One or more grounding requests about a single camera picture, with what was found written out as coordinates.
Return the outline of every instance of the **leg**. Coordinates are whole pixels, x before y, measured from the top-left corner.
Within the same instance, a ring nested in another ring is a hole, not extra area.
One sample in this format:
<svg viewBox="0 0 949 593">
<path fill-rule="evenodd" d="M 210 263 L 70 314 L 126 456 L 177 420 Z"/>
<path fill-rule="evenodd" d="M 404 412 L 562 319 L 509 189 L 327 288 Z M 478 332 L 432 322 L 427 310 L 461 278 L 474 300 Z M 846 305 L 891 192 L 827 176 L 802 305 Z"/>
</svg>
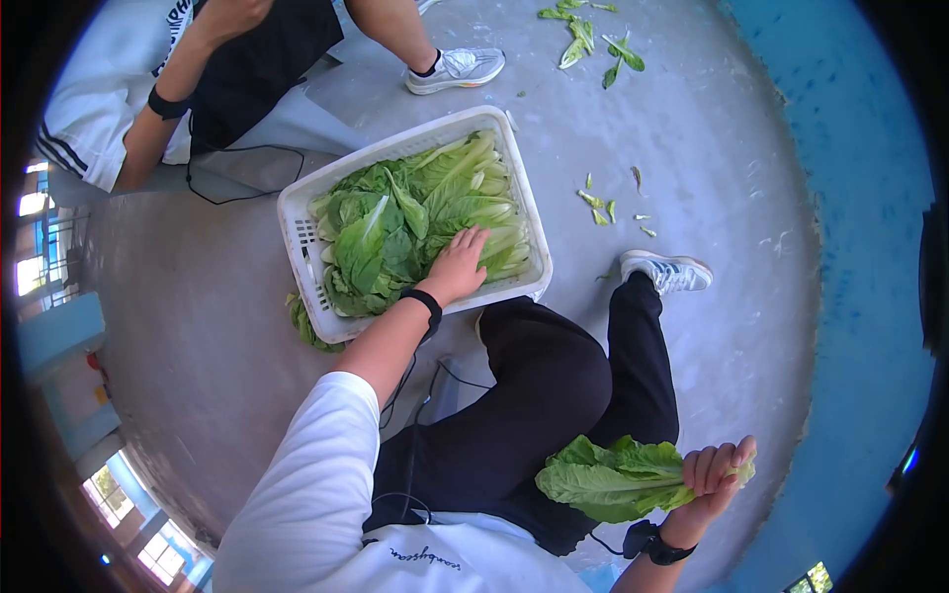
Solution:
<svg viewBox="0 0 949 593">
<path fill-rule="evenodd" d="M 416 72 L 425 72 L 435 63 L 437 51 L 413 0 L 346 0 L 346 10 L 366 37 Z"/>
<path fill-rule="evenodd" d="M 503 513 L 499 501 L 603 414 L 608 362 L 581 327 L 521 297 L 486 308 L 480 329 L 497 385 L 461 412 L 383 443 L 374 496 L 408 491 L 411 472 L 411 493 L 431 510 Z M 401 510 L 404 498 L 388 500 L 373 506 L 367 530 L 401 522 L 384 507 Z"/>
<path fill-rule="evenodd" d="M 641 272 L 609 302 L 609 366 L 613 399 L 589 437 L 608 447 L 624 435 L 643 443 L 675 443 L 679 413 L 669 355 L 659 323 L 662 302 L 652 279 Z"/>
</svg>

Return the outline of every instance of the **finger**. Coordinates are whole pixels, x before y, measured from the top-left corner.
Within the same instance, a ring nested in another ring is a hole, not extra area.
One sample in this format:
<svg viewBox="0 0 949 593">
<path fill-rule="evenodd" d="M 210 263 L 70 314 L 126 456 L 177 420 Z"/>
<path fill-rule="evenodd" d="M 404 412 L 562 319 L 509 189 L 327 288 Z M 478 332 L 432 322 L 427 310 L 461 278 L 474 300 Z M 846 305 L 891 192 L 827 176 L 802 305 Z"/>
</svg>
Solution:
<svg viewBox="0 0 949 593">
<path fill-rule="evenodd" d="M 465 236 L 465 232 L 467 231 L 468 229 L 462 229 L 461 231 L 456 232 L 455 236 L 452 237 L 452 242 L 449 244 L 449 247 L 457 247 L 458 244 L 461 243 L 461 239 Z"/>
<path fill-rule="evenodd" d="M 463 249 L 469 248 L 472 245 L 472 239 L 475 238 L 475 235 L 477 235 L 477 232 L 479 230 L 480 230 L 480 227 L 478 227 L 477 225 L 474 225 L 470 229 L 466 230 L 465 233 L 461 235 L 461 242 L 458 243 L 458 246 Z"/>
<path fill-rule="evenodd" d="M 732 467 L 736 468 L 748 461 L 748 457 L 751 456 L 758 448 L 758 443 L 753 436 L 748 435 L 741 439 L 741 442 L 738 443 L 738 447 L 735 449 L 735 454 L 732 455 Z"/>
<path fill-rule="evenodd" d="M 475 250 L 478 255 L 480 255 L 481 250 L 484 249 L 484 242 L 488 240 L 489 236 L 491 236 L 491 229 L 482 229 L 478 231 L 472 239 L 472 249 Z"/>
<path fill-rule="evenodd" d="M 692 490 L 696 491 L 696 496 L 705 494 L 705 479 L 708 477 L 709 467 L 712 465 L 712 459 L 715 458 L 716 451 L 717 449 L 715 447 L 709 445 L 698 454 L 698 461 L 696 462 L 696 485 L 692 487 Z"/>
<path fill-rule="evenodd" d="M 696 486 L 696 462 L 698 461 L 698 451 L 692 451 L 682 459 L 682 482 L 685 488 L 694 488 Z"/>
<path fill-rule="evenodd" d="M 718 484 L 718 491 L 712 497 L 709 510 L 715 516 L 720 515 L 732 503 L 736 494 L 738 494 L 738 475 L 733 473 Z"/>
<path fill-rule="evenodd" d="M 712 467 L 709 468 L 708 477 L 705 478 L 705 492 L 711 494 L 718 490 L 718 482 L 725 477 L 725 472 L 732 465 L 732 456 L 735 454 L 735 445 L 732 443 L 722 443 L 712 459 Z"/>
</svg>

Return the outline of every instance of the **wrist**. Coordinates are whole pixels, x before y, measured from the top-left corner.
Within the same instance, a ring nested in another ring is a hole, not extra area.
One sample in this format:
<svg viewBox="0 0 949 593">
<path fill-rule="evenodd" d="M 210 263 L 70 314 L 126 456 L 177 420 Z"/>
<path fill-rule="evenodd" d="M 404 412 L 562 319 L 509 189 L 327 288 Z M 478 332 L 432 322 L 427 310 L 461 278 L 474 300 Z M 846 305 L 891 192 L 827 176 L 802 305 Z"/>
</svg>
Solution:
<svg viewBox="0 0 949 593">
<path fill-rule="evenodd" d="M 670 547 L 689 549 L 698 544 L 707 528 L 707 523 L 683 519 L 680 514 L 673 510 L 662 522 L 659 535 Z"/>
<path fill-rule="evenodd" d="M 445 291 L 438 286 L 438 283 L 433 282 L 432 280 L 426 278 L 416 285 L 416 290 L 421 290 L 422 292 L 427 292 L 435 299 L 438 306 L 445 308 L 452 302 L 452 298 L 448 296 Z"/>
</svg>

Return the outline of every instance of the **white t-shirt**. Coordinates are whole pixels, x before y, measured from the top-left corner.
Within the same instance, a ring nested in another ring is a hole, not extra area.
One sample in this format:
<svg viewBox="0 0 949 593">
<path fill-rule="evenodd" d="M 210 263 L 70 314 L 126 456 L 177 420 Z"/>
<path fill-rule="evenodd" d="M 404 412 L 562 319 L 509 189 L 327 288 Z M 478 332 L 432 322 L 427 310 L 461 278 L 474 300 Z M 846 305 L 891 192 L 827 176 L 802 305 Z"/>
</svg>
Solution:
<svg viewBox="0 0 949 593">
<path fill-rule="evenodd" d="M 589 592 L 529 533 L 499 517 L 436 512 L 433 522 L 442 525 L 363 534 L 379 444 L 369 383 L 350 373 L 322 377 L 224 534 L 214 591 Z"/>
<path fill-rule="evenodd" d="M 49 97 L 40 154 L 111 192 L 125 161 L 122 139 L 192 16 L 192 0 L 107 0 Z M 191 157 L 188 119 L 178 123 L 164 162 Z"/>
</svg>

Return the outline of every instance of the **leafy vegetable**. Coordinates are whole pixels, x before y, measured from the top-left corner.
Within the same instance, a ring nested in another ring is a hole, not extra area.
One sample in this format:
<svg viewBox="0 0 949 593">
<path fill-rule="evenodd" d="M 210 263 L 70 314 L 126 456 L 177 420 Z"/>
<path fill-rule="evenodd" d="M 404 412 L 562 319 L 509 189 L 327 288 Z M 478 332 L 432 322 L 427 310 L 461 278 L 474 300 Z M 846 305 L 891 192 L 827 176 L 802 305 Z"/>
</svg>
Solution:
<svg viewBox="0 0 949 593">
<path fill-rule="evenodd" d="M 290 307 L 290 321 L 293 323 L 293 327 L 300 332 L 300 340 L 316 346 L 316 349 L 320 352 L 331 354 L 346 350 L 345 343 L 326 343 L 320 340 L 319 336 L 317 336 L 313 330 L 313 324 L 309 322 L 307 308 L 303 305 L 303 300 L 300 298 L 300 295 L 295 292 L 288 294 L 284 306 Z"/>
<path fill-rule="evenodd" d="M 425 277 L 461 229 L 492 229 L 481 253 L 488 282 L 530 269 L 530 244 L 511 199 L 493 131 L 365 167 L 307 206 L 327 263 L 323 289 L 343 316 L 379 315 Z"/>
<path fill-rule="evenodd" d="M 616 65 L 604 72 L 603 75 L 603 88 L 607 89 L 616 82 L 616 77 L 620 74 L 620 66 L 623 65 L 623 58 L 620 58 L 616 61 Z"/>
<path fill-rule="evenodd" d="M 636 193 L 642 195 L 642 174 L 640 173 L 640 168 L 633 165 L 630 169 L 633 170 L 633 177 L 636 178 Z"/>
<path fill-rule="evenodd" d="M 583 19 L 570 21 L 570 30 L 573 32 L 573 38 L 583 42 L 586 53 L 593 55 L 593 22 Z"/>
<path fill-rule="evenodd" d="M 580 61 L 584 57 L 584 42 L 582 39 L 574 39 L 567 49 L 564 50 L 564 55 L 560 56 L 560 64 L 557 66 L 561 70 L 566 70 L 572 65 Z"/>
<path fill-rule="evenodd" d="M 580 18 L 576 14 L 570 14 L 564 9 L 540 9 L 537 11 L 537 16 L 542 19 L 564 19 L 565 21 Z"/>
<path fill-rule="evenodd" d="M 738 485 L 754 476 L 754 455 L 740 468 Z M 672 510 L 695 499 L 682 481 L 682 457 L 672 443 L 643 445 L 624 436 L 603 449 L 580 435 L 547 458 L 534 483 L 553 501 L 567 503 L 606 523 L 642 519 L 653 509 Z"/>
<path fill-rule="evenodd" d="M 628 32 L 626 33 L 626 37 L 618 41 L 613 41 L 606 35 L 601 36 L 606 40 L 607 43 L 609 43 L 610 55 L 616 56 L 617 58 L 622 57 L 626 63 L 629 64 L 629 67 L 636 70 L 637 72 L 642 72 L 646 69 L 646 64 L 642 58 L 633 53 L 629 47 L 626 47 L 627 38 L 629 37 Z"/>
<path fill-rule="evenodd" d="M 602 201 L 599 197 L 588 194 L 583 190 L 577 190 L 577 195 L 586 200 L 586 203 L 593 208 L 605 208 L 606 203 Z"/>
</svg>

